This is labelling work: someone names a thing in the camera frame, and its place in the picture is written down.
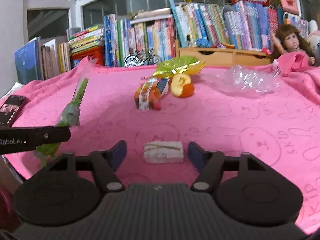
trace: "wooden drawer box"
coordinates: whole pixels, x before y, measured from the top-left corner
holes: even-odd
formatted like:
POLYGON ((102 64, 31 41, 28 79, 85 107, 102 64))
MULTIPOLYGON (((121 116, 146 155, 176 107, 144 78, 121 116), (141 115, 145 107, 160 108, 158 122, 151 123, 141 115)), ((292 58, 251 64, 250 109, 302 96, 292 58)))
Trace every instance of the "wooden drawer box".
POLYGON ((194 56, 206 66, 230 67, 234 65, 260 66, 271 63, 270 56, 242 49, 180 48, 176 42, 177 56, 194 56))

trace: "doll's face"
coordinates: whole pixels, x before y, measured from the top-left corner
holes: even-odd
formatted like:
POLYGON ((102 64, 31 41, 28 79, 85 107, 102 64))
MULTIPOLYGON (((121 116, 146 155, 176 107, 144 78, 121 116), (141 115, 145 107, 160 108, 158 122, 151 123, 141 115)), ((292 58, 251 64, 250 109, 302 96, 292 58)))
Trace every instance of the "doll's face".
POLYGON ((284 45, 287 50, 294 50, 299 47, 299 40, 295 33, 290 34, 284 39, 284 45))

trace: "cut fruit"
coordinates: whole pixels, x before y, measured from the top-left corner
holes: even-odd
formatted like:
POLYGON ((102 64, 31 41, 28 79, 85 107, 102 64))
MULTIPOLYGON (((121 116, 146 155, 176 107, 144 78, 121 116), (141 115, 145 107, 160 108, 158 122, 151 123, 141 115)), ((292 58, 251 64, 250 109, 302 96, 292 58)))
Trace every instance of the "cut fruit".
POLYGON ((173 76, 171 82, 171 92, 174 96, 186 98, 193 95, 194 91, 195 88, 191 83, 190 76, 183 73, 173 76))

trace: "white wall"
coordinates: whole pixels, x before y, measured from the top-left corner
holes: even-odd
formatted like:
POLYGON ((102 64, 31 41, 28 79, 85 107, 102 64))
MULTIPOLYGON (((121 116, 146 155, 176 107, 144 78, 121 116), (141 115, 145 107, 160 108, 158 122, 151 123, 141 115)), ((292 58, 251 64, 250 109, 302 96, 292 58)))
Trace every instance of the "white wall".
POLYGON ((0 0, 0 98, 17 81, 13 52, 23 46, 27 30, 24 0, 0 0))

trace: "model bicycle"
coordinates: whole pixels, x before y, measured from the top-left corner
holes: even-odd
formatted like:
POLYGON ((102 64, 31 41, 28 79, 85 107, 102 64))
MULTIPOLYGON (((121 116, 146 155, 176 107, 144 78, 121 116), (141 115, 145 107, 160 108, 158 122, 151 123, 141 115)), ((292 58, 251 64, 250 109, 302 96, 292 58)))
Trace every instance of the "model bicycle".
POLYGON ((124 60, 125 67, 137 67, 143 65, 157 65, 161 62, 161 58, 155 55, 154 49, 150 49, 147 53, 143 50, 137 54, 129 54, 124 60))

